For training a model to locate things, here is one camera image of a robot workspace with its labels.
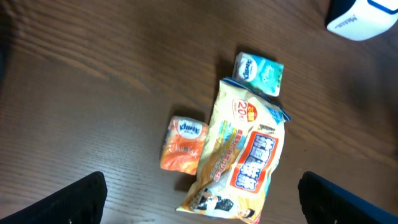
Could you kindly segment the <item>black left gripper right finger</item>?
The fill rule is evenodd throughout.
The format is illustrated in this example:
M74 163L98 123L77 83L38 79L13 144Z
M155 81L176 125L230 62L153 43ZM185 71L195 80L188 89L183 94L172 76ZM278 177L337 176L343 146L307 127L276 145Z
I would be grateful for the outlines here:
M298 183L302 212L308 223L397 223L393 215L314 172Z

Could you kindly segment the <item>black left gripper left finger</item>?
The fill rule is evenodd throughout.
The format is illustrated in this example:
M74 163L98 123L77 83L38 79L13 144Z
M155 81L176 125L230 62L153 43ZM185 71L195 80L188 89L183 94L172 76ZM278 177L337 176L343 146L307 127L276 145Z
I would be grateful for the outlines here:
M100 224L107 197L104 174L93 172L1 219L1 224Z

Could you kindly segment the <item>yellow snack bag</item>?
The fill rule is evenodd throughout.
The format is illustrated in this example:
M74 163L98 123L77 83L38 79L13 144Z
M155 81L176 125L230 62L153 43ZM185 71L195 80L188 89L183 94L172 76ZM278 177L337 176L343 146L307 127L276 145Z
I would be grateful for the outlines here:
M208 134L179 212L259 223L290 116L233 78L220 80Z

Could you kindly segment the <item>orange tissue pack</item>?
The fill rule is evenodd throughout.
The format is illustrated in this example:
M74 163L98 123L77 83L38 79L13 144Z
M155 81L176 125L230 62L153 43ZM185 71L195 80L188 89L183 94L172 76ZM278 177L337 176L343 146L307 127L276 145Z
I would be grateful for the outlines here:
M167 128L160 168L195 175L207 134L206 123L173 116Z

